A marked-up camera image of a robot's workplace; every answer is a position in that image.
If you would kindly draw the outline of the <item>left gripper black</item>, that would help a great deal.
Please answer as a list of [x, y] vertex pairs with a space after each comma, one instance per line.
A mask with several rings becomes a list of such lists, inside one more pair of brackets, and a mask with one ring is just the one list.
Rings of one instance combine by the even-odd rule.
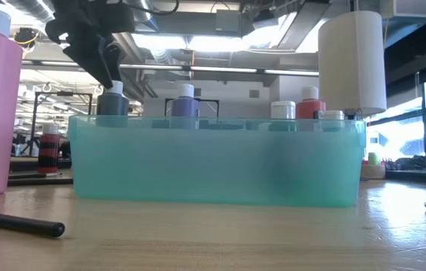
[[121, 81], [123, 50], [112, 42], [114, 33], [135, 30], [129, 5], [123, 0], [52, 0], [52, 4], [53, 19], [45, 26], [48, 38], [60, 44], [66, 34], [69, 46], [63, 53], [103, 87]]

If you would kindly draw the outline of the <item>large grey paint bottle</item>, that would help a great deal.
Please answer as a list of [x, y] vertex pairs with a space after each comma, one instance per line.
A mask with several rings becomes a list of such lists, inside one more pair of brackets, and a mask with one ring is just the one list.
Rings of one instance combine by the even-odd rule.
[[123, 95], [123, 82], [112, 81], [113, 86], [104, 90], [97, 98], [96, 125], [103, 127], [125, 127], [129, 100]]

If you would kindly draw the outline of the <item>large purple paint bottle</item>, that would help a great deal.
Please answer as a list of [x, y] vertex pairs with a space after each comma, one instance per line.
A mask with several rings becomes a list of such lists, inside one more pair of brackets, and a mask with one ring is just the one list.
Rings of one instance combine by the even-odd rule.
[[173, 117], [198, 117], [199, 101], [194, 98], [194, 86], [181, 84], [178, 98], [172, 100], [170, 114]]

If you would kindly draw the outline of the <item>small dark green paint bottle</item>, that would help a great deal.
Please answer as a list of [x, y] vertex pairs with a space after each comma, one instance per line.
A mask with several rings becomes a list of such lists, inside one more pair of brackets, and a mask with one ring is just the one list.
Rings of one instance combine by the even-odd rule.
[[296, 104], [292, 101], [272, 102], [270, 106], [270, 117], [272, 119], [294, 119]]

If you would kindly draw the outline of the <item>large red paint bottle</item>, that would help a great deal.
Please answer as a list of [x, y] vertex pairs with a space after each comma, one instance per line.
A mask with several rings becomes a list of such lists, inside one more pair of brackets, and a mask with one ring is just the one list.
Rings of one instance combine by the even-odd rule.
[[326, 110], [326, 103], [319, 99], [319, 89], [317, 87], [303, 87], [301, 97], [301, 102], [296, 105], [296, 119], [314, 119], [316, 111]]

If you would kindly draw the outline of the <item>small red paint bottle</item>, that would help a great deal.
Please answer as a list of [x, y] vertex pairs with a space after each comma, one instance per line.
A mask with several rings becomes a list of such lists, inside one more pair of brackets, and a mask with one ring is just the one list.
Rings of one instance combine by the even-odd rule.
[[38, 172], [41, 174], [57, 171], [59, 150], [59, 126], [56, 123], [46, 123], [40, 137], [38, 153]]

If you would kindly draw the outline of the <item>translucent teal plastic bin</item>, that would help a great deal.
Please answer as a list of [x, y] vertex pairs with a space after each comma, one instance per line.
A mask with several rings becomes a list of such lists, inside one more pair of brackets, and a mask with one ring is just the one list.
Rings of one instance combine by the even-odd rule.
[[72, 116], [75, 193], [90, 199], [351, 207], [358, 120]]

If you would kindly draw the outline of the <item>table lamp with white shade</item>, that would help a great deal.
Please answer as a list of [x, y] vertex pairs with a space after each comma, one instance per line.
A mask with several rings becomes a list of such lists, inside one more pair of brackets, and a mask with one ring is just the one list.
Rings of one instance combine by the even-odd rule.
[[387, 109], [382, 17], [352, 11], [327, 21], [318, 32], [321, 99], [344, 120], [321, 120], [328, 131], [350, 128]]

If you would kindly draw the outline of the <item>black bag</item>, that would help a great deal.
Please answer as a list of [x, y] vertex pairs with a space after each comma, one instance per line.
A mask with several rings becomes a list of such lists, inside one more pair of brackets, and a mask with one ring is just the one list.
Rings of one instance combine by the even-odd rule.
[[394, 162], [397, 170], [418, 170], [426, 171], [426, 157], [414, 155], [411, 158], [403, 157]]

